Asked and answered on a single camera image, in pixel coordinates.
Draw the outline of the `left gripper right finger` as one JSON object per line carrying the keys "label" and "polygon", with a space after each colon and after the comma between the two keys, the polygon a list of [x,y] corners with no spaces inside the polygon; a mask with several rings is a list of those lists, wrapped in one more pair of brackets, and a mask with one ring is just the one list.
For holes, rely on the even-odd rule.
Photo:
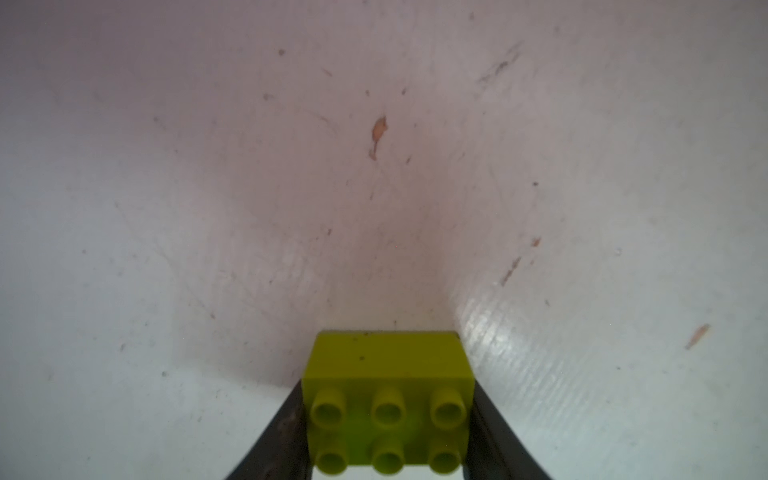
{"label": "left gripper right finger", "polygon": [[551,480],[476,381],[463,462],[465,480]]}

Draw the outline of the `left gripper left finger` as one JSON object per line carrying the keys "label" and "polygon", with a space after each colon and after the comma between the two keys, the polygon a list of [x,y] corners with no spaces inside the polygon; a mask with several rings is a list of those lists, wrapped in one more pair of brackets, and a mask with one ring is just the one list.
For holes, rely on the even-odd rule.
{"label": "left gripper left finger", "polygon": [[227,480],[309,480],[312,460],[302,384],[296,383]]}

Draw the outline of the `green lego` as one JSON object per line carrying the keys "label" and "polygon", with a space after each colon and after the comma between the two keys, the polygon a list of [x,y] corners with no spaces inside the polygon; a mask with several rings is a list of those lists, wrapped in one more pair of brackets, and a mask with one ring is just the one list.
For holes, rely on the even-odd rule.
{"label": "green lego", "polygon": [[475,377],[450,331],[323,331],[301,378],[311,462],[327,475],[381,475],[467,455]]}

